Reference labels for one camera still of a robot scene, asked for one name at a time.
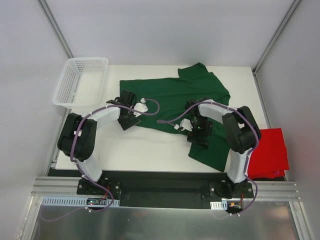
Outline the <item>green t shirt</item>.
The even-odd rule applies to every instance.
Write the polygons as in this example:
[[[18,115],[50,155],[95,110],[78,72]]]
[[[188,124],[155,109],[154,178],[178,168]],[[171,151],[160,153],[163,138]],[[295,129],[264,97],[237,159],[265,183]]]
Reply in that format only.
[[[139,99],[154,99],[159,103],[159,107],[154,103],[149,104],[151,112],[159,112],[155,116],[143,115],[138,127],[150,129],[157,135],[163,132],[172,138],[167,143],[169,147],[166,152],[174,162],[182,160],[186,167],[199,164],[222,172],[225,170],[230,148],[220,122],[212,122],[212,132],[207,137],[208,147],[203,147],[187,141],[188,131],[175,130],[169,124],[157,123],[157,120],[169,121],[178,117],[188,108],[188,101],[208,98],[228,105],[230,93],[202,63],[179,68],[177,74],[177,77],[121,80],[119,90],[133,92]]]

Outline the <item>white plastic mesh basket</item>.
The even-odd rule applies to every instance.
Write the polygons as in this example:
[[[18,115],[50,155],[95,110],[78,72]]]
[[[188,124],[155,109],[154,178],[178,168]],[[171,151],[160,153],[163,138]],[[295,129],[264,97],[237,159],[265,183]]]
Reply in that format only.
[[[107,79],[106,57],[74,57],[68,59],[59,76],[52,103],[66,109],[97,105]]]

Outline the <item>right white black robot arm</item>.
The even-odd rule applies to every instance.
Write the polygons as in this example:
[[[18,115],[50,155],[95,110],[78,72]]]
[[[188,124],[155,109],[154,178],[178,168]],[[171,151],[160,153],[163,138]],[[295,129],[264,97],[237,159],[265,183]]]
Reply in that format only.
[[[234,109],[208,98],[187,101],[184,108],[191,119],[182,120],[180,128],[189,131],[188,142],[203,149],[209,148],[208,136],[213,129],[209,119],[223,125],[231,159],[226,178],[214,187],[214,193],[226,199],[237,197],[248,183],[251,155],[262,136],[251,110],[247,106]]]

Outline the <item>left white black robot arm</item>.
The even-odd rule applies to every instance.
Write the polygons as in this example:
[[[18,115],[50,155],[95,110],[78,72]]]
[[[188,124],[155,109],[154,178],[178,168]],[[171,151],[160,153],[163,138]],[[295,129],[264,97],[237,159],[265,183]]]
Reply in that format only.
[[[120,96],[108,100],[104,106],[85,116],[74,112],[67,116],[57,148],[77,166],[82,179],[94,194],[99,195],[107,189],[103,170],[94,154],[98,130],[117,121],[126,131],[140,123],[139,117],[147,111],[145,99],[137,101],[136,94],[123,90]]]

